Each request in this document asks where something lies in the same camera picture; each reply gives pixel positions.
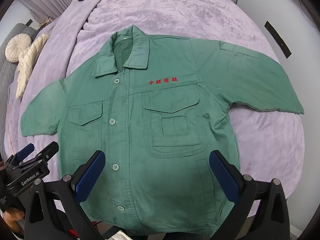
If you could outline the person left hand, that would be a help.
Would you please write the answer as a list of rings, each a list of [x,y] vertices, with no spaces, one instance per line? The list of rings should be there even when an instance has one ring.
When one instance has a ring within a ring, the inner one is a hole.
[[[10,230],[18,235],[23,236],[24,230],[18,224],[18,221],[24,218],[24,212],[20,211],[16,208],[9,208],[5,213],[2,215],[4,222],[10,228]]]

